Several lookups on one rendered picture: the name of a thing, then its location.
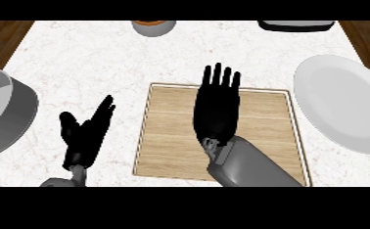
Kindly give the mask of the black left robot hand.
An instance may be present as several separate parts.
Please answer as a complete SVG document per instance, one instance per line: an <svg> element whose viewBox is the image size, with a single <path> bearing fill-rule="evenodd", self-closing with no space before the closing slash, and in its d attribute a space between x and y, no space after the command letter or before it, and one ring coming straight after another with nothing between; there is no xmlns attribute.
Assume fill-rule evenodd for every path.
<svg viewBox="0 0 370 229"><path fill-rule="evenodd" d="M106 96L93 117L83 124L78 123L72 113L63 112L59 115L61 137L66 144L62 167L66 170L75 165L84 168L93 165L111 127L114 109L112 96Z"/></svg>

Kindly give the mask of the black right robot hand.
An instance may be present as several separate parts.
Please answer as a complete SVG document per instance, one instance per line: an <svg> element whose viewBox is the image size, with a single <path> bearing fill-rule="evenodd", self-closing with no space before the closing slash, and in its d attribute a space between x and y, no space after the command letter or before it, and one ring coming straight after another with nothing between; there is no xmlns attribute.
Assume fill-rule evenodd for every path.
<svg viewBox="0 0 370 229"><path fill-rule="evenodd" d="M202 84L198 89L193 107L193 131L198 142L214 139L218 146L232 140L239 121L240 107L240 73L230 68L205 67Z"/></svg>

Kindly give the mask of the wooden tray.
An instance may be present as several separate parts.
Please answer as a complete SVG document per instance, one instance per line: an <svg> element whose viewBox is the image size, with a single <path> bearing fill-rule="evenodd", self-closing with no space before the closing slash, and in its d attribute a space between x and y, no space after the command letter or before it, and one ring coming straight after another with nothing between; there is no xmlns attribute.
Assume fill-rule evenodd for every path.
<svg viewBox="0 0 370 229"><path fill-rule="evenodd" d="M149 86L133 174L209 181L205 155L193 132L198 87ZM313 185L290 93L285 89L243 88L237 135L248 139L298 182Z"/></svg>

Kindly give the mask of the white plate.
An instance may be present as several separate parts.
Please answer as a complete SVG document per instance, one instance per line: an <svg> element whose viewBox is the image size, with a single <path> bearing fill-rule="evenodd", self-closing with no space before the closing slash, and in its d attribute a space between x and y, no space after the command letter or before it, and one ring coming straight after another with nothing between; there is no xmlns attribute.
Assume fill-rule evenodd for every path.
<svg viewBox="0 0 370 229"><path fill-rule="evenodd" d="M341 56L314 56L296 68L293 92L321 133L370 155L370 69Z"/></svg>

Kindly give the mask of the grey metal pot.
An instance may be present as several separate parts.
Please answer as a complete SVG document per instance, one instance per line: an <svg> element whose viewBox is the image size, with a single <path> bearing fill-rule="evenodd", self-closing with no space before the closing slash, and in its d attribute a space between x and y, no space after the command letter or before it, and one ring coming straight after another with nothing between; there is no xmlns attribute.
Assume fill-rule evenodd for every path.
<svg viewBox="0 0 370 229"><path fill-rule="evenodd" d="M37 92L0 69L0 153L16 143L37 116Z"/></svg>

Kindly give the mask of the grey cup with orange content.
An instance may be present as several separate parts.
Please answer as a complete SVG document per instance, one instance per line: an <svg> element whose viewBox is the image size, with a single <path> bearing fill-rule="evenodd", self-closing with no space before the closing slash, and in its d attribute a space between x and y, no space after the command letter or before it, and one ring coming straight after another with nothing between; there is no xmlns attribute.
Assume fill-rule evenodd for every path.
<svg viewBox="0 0 370 229"><path fill-rule="evenodd" d="M158 37L167 34L175 27L175 21L133 21L133 28L146 37Z"/></svg>

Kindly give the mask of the black and grey appliance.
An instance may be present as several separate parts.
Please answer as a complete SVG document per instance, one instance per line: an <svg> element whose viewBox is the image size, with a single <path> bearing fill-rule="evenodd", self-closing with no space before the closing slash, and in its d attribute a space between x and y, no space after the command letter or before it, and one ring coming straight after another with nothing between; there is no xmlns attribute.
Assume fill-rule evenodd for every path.
<svg viewBox="0 0 370 229"><path fill-rule="evenodd" d="M260 27L270 31L316 32L327 31L335 21L260 21Z"/></svg>

